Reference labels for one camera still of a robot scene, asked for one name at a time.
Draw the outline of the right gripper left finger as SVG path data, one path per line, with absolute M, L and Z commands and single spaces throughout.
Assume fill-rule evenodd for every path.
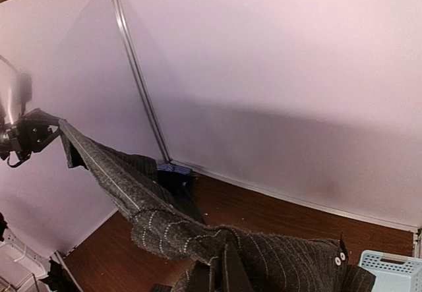
M 188 292 L 215 292 L 216 272 L 213 267 L 197 262 L 189 275 Z

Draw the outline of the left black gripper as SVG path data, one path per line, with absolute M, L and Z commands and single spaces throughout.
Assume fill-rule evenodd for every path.
M 19 167 L 61 135 L 59 119 L 46 112 L 29 112 L 14 124 L 1 123 L 1 159 Z

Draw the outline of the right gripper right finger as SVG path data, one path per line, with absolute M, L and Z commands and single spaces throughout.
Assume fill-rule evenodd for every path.
M 227 243 L 222 257 L 223 291 L 248 292 L 252 285 L 233 243 Z

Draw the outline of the black pinstriped long sleeve shirt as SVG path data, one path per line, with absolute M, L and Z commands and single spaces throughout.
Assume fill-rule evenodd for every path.
M 104 146 L 59 119 L 67 164 L 83 166 L 131 223 L 132 240 L 167 259 L 193 260 L 173 286 L 187 291 L 197 262 L 213 267 L 223 291 L 222 257 L 233 243 L 252 291 L 371 291 L 376 277 L 350 264 L 342 239 L 306 240 L 206 225 L 192 200 L 178 203 L 158 182 L 156 161 Z

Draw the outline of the blue checked shirt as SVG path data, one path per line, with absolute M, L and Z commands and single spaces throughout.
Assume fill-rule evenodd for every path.
M 171 163 L 162 163 L 157 165 L 158 171 L 166 171 L 166 172 L 173 172 L 178 173 L 182 175 L 191 175 L 193 173 L 193 170 L 187 167 L 174 165 Z

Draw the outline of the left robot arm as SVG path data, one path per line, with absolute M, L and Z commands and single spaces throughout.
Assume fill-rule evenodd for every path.
M 14 169 L 44 150 L 62 130 L 58 120 L 42 110 L 26 112 L 26 105 L 32 100 L 32 78 L 4 56 L 1 62 L 14 74 L 7 87 L 7 103 L 1 104 L 1 160 Z

